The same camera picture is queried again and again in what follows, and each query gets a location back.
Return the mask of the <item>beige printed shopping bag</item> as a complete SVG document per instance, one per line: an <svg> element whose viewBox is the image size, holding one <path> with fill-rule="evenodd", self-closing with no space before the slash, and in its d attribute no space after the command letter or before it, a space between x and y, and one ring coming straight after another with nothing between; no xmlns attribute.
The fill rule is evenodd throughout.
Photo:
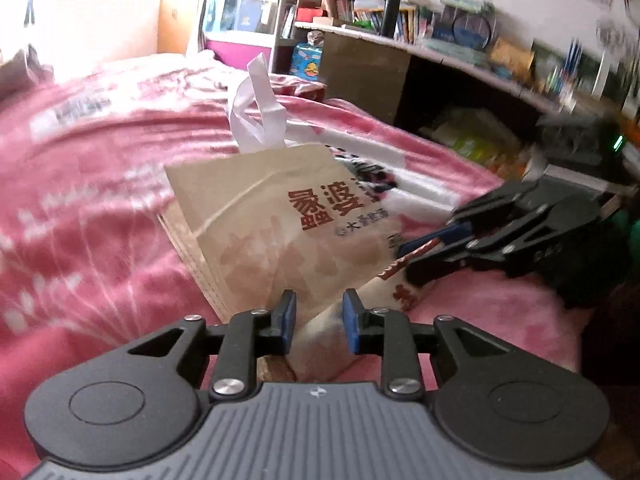
<svg viewBox="0 0 640 480"><path fill-rule="evenodd" d="M221 321L297 296L290 353L262 374L314 382L354 360L342 297L408 311L420 300L405 279L399 220L324 145L305 141L274 95L263 58L232 78L228 119L239 153L170 166L175 203L163 220Z"/></svg>

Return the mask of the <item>round magnifier mirror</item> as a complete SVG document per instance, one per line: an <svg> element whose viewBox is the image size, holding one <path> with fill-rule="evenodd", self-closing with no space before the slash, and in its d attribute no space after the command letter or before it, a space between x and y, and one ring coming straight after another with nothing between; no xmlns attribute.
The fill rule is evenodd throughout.
<svg viewBox="0 0 640 480"><path fill-rule="evenodd" d="M494 39L494 26L484 14L463 12L452 21L451 33L458 46L485 51Z"/></svg>

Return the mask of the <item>blue cartoon package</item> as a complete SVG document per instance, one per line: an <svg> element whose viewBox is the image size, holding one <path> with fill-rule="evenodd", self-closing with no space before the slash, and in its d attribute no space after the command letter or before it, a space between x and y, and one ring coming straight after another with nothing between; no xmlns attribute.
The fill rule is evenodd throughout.
<svg viewBox="0 0 640 480"><path fill-rule="evenodd" d="M321 58L321 46L296 44L292 53L290 74L309 81L317 81Z"/></svg>

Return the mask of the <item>black bottle on shelf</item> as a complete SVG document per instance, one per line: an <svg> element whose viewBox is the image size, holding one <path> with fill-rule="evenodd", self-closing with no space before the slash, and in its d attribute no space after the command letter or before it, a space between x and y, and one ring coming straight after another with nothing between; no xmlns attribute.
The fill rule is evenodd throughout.
<svg viewBox="0 0 640 480"><path fill-rule="evenodd" d="M385 0L382 17L381 36L393 39L399 14L401 0Z"/></svg>

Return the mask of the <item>magenta glass cabinet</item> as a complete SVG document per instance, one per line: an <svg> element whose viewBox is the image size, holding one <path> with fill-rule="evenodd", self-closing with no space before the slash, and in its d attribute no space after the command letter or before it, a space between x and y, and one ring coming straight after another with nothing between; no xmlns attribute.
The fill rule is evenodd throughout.
<svg viewBox="0 0 640 480"><path fill-rule="evenodd" d="M293 44L297 0L204 0L201 33L215 58L244 70L258 54L278 67L278 49Z"/></svg>

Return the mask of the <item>orange wooden cabinet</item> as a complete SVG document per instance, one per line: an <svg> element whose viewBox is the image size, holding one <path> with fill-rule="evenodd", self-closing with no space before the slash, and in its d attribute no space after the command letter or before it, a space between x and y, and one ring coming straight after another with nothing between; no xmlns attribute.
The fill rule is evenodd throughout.
<svg viewBox="0 0 640 480"><path fill-rule="evenodd" d="M158 53L186 53L197 10L198 0L160 0L156 43Z"/></svg>

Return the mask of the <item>long wall shelf desk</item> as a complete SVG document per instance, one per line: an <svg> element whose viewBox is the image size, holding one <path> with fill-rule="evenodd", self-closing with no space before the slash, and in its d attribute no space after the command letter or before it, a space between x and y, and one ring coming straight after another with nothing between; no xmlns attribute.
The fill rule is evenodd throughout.
<svg viewBox="0 0 640 480"><path fill-rule="evenodd" d="M424 60L435 64L455 68L456 70L460 70L460 72L466 73L480 81L483 81L484 84L488 84L488 86L510 93L511 96L515 96L544 114L559 113L562 110L562 106L558 102L549 100L542 94L529 90L514 80L501 78L491 70L486 70L486 68L481 68L471 63L458 60L453 56L439 53L433 49L416 47L412 44L404 44L403 42L395 41L390 38L370 34L370 32L365 32L362 29L356 30L344 28L342 26L307 22L295 22L294 26L297 29L320 30L320 32L325 32L326 34L335 34L346 38L362 40L369 44L377 44L378 46L393 48L395 50L405 52L408 55L415 56L416 58L424 58Z"/></svg>

